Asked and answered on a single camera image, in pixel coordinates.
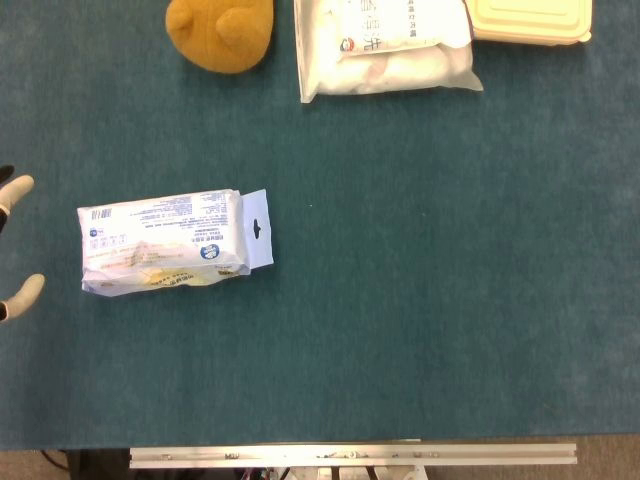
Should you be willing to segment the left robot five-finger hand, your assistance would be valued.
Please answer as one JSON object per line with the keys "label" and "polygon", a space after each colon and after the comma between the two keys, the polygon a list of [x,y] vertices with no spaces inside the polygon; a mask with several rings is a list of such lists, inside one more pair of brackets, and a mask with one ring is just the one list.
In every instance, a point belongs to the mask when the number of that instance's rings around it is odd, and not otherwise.
{"label": "left robot five-finger hand", "polygon": [[[10,180],[14,173],[13,165],[1,167],[1,229],[4,229],[14,207],[33,189],[34,179],[22,175]],[[30,275],[20,289],[11,297],[1,300],[1,322],[20,317],[38,300],[44,289],[46,277],[42,273]]]}

